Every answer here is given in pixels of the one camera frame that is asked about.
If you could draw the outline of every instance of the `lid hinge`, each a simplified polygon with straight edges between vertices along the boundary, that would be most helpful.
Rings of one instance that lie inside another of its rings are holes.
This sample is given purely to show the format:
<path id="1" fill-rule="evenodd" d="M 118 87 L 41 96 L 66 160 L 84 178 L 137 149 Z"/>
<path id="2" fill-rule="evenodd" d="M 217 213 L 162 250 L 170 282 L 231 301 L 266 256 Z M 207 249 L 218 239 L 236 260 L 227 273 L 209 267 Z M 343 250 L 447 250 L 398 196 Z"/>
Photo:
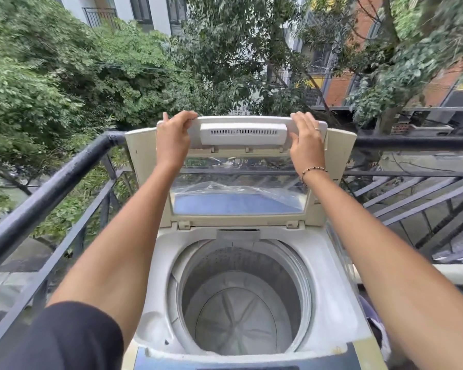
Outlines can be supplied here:
<path id="1" fill-rule="evenodd" d="M 286 229 L 287 230 L 298 230 L 301 225 L 304 224 L 302 220 L 288 220 L 286 221 Z"/>
<path id="2" fill-rule="evenodd" d="M 188 231 L 191 229 L 191 222 L 189 220 L 180 220 L 178 223 L 178 229 Z"/>

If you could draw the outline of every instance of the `top-load washing machine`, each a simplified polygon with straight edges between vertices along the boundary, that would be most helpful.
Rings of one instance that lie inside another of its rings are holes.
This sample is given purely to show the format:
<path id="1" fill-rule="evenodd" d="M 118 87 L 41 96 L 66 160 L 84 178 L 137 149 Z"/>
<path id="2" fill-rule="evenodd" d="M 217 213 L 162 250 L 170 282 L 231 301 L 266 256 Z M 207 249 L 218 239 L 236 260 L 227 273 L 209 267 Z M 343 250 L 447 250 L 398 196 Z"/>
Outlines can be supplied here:
<path id="1" fill-rule="evenodd" d="M 356 135 L 320 128 L 339 182 Z M 123 369 L 386 368 L 351 263 L 295 173 L 289 131 L 283 117 L 193 121 Z M 126 134 L 139 185 L 156 138 L 156 128 Z"/>

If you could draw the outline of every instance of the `beaded bracelet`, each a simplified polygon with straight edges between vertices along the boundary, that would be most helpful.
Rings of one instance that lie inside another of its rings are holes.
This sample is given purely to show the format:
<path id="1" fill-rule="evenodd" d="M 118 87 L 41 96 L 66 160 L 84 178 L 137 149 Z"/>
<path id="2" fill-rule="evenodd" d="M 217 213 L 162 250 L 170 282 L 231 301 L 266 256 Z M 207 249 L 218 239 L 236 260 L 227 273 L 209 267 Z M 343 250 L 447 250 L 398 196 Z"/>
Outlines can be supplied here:
<path id="1" fill-rule="evenodd" d="M 308 169 L 302 171 L 302 175 L 300 176 L 300 181 L 301 181 L 302 184 L 303 184 L 304 186 L 306 186 L 306 187 L 307 187 L 307 185 L 306 185 L 305 182 L 304 182 L 304 175 L 305 175 L 305 173 L 306 173 L 307 171 L 310 171 L 310 170 L 322 170 L 322 171 L 326 171 L 326 172 L 327 172 L 327 170 L 326 170 L 324 167 L 320 167 L 320 166 L 309 167 Z"/>

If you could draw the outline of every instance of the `black sleeve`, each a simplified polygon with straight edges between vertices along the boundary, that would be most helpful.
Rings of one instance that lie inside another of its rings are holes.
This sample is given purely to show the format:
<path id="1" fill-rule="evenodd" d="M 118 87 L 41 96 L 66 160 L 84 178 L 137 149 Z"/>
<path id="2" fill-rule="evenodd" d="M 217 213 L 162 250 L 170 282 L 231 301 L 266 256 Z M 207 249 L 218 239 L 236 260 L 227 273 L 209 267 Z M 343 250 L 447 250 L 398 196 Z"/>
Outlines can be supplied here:
<path id="1" fill-rule="evenodd" d="M 80 302 L 43 310 L 0 370 L 119 370 L 123 337 L 108 314 Z"/>

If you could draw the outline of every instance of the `hand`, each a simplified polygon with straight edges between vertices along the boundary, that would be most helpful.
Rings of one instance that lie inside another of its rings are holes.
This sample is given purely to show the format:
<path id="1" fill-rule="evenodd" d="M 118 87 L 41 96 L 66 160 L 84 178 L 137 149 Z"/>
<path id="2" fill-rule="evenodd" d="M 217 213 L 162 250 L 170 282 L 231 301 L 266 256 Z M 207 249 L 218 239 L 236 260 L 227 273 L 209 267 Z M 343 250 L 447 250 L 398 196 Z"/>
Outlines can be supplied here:
<path id="1" fill-rule="evenodd" d="M 197 118 L 195 111 L 181 111 L 172 119 L 163 113 L 163 122 L 156 131 L 156 161 L 157 165 L 170 168 L 177 173 L 184 164 L 185 157 L 191 145 L 191 137 L 187 130 L 192 119 Z"/>
<path id="2" fill-rule="evenodd" d="M 291 113 L 290 117 L 295 121 L 298 128 L 298 135 L 290 132 L 292 146 L 290 157 L 298 175 L 302 175 L 309 167 L 326 167 L 324 161 L 324 143 L 319 128 L 319 122 L 312 114 L 300 111 Z"/>

